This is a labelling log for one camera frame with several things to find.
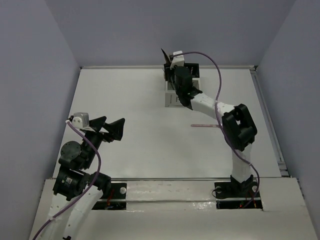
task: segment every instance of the robotic arm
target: robotic arm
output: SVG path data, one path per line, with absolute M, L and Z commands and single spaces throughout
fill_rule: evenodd
M 171 84 L 181 104 L 190 110 L 201 112 L 216 120 L 219 119 L 231 147 L 249 162 L 257 128 L 247 106 L 216 102 L 193 86 L 193 76 L 188 68 L 188 64 L 191 63 L 185 63 L 183 55 L 174 56 L 182 54 L 182 51 L 174 52 L 171 56 L 167 56 L 163 50 L 162 52 L 166 61 L 164 64 L 165 80 Z M 230 179 L 230 184 L 224 185 L 221 192 L 217 192 L 217 196 L 220 194 L 222 198 L 235 198 L 247 193 L 255 184 L 250 165 L 243 162 L 233 151 Z
M 87 113 L 78 112 L 68 121 L 74 128 L 85 133 L 85 137 L 96 149 L 102 142 L 111 143 L 120 141 L 123 137 L 125 119 L 113 123 L 105 123 L 106 117 L 89 120 Z M 84 140 L 81 144 L 69 141 L 61 148 L 58 160 L 60 166 L 55 184 L 53 186 L 52 204 L 47 220 L 50 224 L 42 233 L 33 239 L 42 240 L 75 240 L 79 229 L 89 212 L 102 196 L 108 196 L 111 191 L 111 178 L 103 173 L 98 173 L 97 179 L 90 189 L 72 206 L 70 203 L 78 198 L 86 187 L 94 180 L 96 173 L 88 174 L 82 170 L 88 169 L 96 155 L 94 149 Z M 54 217 L 61 210 L 62 214 Z

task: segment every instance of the white tabletop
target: white tabletop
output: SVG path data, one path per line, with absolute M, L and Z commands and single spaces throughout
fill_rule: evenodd
M 220 101 L 247 105 L 258 129 L 251 161 L 261 177 L 280 177 L 277 157 L 248 69 L 222 69 Z M 205 94 L 215 97 L 217 70 L 201 69 Z M 158 69 L 82 69 L 70 115 L 88 112 L 90 119 L 107 123 L 125 118 L 123 139 L 102 143 L 101 172 L 112 178 L 228 178 L 232 154 L 218 128 L 191 127 L 216 124 L 210 117 L 184 107 L 165 106 L 165 80 Z M 69 127 L 62 144 L 81 141 Z M 54 177 L 59 171 L 56 165 Z M 97 169 L 97 158 L 89 173 Z

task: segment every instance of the white platform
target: white platform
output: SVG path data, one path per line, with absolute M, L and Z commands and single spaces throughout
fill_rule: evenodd
M 45 222 L 47 180 L 31 237 Z M 214 181 L 131 181 L 127 210 L 92 210 L 76 240 L 317 240 L 294 178 L 262 178 L 260 209 L 217 210 Z
M 258 134 L 251 160 L 261 177 L 280 177 L 265 119 L 248 69 L 222 69 L 220 101 L 248 106 Z M 202 89 L 215 97 L 218 74 L 200 69 Z M 228 178 L 231 150 L 218 128 L 191 127 L 215 124 L 208 116 L 187 108 L 165 105 L 165 80 L 158 69 L 83 69 L 70 114 L 88 112 L 90 119 L 107 122 L 125 118 L 121 142 L 102 143 L 101 172 L 112 178 Z M 81 141 L 66 128 L 62 145 Z M 88 172 L 97 168 L 96 159 Z M 54 177 L 59 171 L 56 165 Z

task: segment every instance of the black bracket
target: black bracket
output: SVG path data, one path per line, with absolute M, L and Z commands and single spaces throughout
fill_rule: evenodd
M 219 181 L 214 183 L 214 192 L 217 200 L 229 199 L 229 198 L 250 198 L 255 193 L 254 190 L 258 185 L 254 181 L 254 176 L 251 175 L 246 181 L 238 182 L 232 176 L 231 181 Z M 260 193 L 257 192 L 256 198 L 260 197 Z
M 199 64 L 185 63 L 170 69 L 170 64 L 164 65 L 164 78 L 172 85 L 180 103 L 192 110 L 191 99 L 202 91 L 193 85 L 193 78 L 199 78 Z
M 87 173 L 75 172 L 61 166 L 53 186 L 53 194 L 61 194 L 66 197 L 67 201 L 70 201 L 83 192 L 88 183 L 89 176 Z
M 92 182 L 92 180 L 94 179 L 96 174 L 97 174 L 97 172 L 90 175 L 89 180 L 88 180 L 88 184 L 90 184 Z M 111 185 L 112 185 L 111 184 L 111 177 L 99 172 L 99 175 L 93 185 L 95 187 L 97 187 L 98 190 L 102 190 L 103 195 L 108 195 L 110 193 L 110 189 L 111 189 Z
M 126 182 L 112 182 L 110 190 L 112 191 L 112 200 L 125 200 L 127 192 L 121 193 L 120 189 L 127 189 Z M 103 193 L 101 199 L 108 199 L 110 196 L 110 191 L 108 193 Z
M 258 133 L 257 127 L 246 105 L 235 106 L 230 112 L 222 116 L 223 130 L 231 145 L 241 152 L 248 144 L 255 141 Z
M 111 143 L 114 140 L 121 141 L 124 133 L 125 119 L 121 118 L 112 123 L 106 123 L 107 117 L 102 116 L 89 121 L 89 126 L 94 131 L 83 130 L 85 137 L 95 146 L 98 150 L 102 142 Z M 78 143 L 76 141 L 69 141 L 61 148 L 61 156 L 59 158 L 59 164 L 72 169 L 74 171 L 85 170 L 91 166 L 92 161 L 95 158 L 95 151 L 86 142 Z

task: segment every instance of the light blue wall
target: light blue wall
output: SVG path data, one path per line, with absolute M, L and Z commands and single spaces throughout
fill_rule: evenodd
M 297 0 L 258 67 L 289 172 L 320 237 L 320 1 Z
M 43 0 L 0 0 L 0 239 L 29 238 L 79 75 Z
M 257 65 L 295 0 L 46 2 L 80 66 L 141 66 L 163 64 L 160 48 L 203 51 L 220 65 Z

